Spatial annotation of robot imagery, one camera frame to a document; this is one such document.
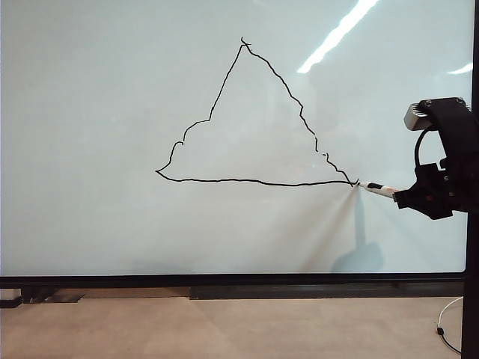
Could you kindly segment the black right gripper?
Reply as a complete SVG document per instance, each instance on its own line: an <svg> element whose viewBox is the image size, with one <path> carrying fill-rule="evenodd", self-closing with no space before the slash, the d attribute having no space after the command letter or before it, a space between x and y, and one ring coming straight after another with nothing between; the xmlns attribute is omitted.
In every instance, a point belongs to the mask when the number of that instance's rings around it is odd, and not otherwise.
<svg viewBox="0 0 479 359"><path fill-rule="evenodd" d="M431 220L454 211L478 213L478 157L445 157L415 167L416 184L394 193L399 209L413 209Z"/></svg>

